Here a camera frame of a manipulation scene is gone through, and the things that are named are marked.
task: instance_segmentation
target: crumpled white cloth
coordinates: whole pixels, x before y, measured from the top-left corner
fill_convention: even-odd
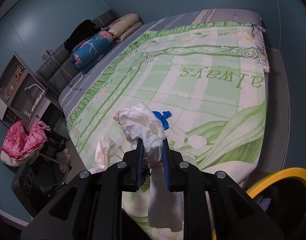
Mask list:
[[[144,103],[124,108],[119,114],[123,132],[136,149],[139,138],[143,140],[144,157],[151,170],[148,225],[181,231],[183,227],[183,194],[169,192],[165,185],[164,170],[157,166],[163,158],[164,128],[159,119]]]
[[[106,135],[101,134],[99,136],[95,151],[95,162],[97,163],[97,166],[89,169],[88,171],[92,174],[106,171],[110,163],[110,158],[114,155],[114,153],[114,141]]]

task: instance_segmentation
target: gray bed sheet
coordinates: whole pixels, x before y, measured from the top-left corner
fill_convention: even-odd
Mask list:
[[[236,21],[245,22],[255,25],[261,25],[261,17],[252,11],[242,9],[206,9],[196,12],[184,13],[167,18],[163,18],[158,21],[150,22],[142,25],[123,42],[118,43],[96,66],[83,76],[81,81],[71,87],[66,87],[59,96],[59,103],[63,108],[65,117],[68,118],[71,112],[75,109],[75,106],[84,97],[89,87],[98,79],[103,70],[128,47],[136,38],[142,35],[145,31],[158,31],[169,30],[176,27],[190,25],[192,23],[208,23],[218,21]],[[70,83],[73,85],[76,80],[81,77],[78,74]],[[266,97],[268,98],[267,88],[267,74],[266,74]]]

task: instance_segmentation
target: mattress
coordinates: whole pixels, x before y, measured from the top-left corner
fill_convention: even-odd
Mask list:
[[[60,104],[86,168],[96,166],[101,134],[116,144],[110,164],[131,150],[112,117],[144,102],[152,111],[172,113],[165,131],[170,148],[193,158],[200,170],[224,170],[237,183],[254,170],[266,120],[268,66],[260,17],[251,13],[255,18],[239,23],[238,12],[229,10],[234,19],[219,14],[222,21],[214,21],[217,11],[143,25],[82,78],[80,90],[65,88]],[[123,209],[151,238],[182,239],[183,231],[147,225],[148,202],[149,178],[138,192],[123,192]]]

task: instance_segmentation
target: pink ruffled fabric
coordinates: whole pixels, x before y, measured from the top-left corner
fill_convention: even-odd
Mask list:
[[[10,158],[15,160],[19,160],[48,140],[44,130],[50,130],[50,127],[44,122],[39,121],[34,123],[29,131],[29,135],[26,135],[24,126],[24,121],[14,123],[8,130],[2,146],[2,151],[6,152]]]

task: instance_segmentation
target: blue cloth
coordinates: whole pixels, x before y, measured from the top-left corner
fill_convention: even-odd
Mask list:
[[[170,111],[163,111],[163,114],[161,114],[158,111],[152,111],[153,114],[155,114],[156,118],[162,122],[164,130],[167,130],[169,128],[169,124],[166,119],[168,119],[171,116]]]
[[[94,64],[104,56],[112,47],[113,36],[107,31],[100,31],[94,36],[84,41],[82,45],[74,48],[74,52],[70,57],[71,63],[75,68],[82,70],[90,64]]]

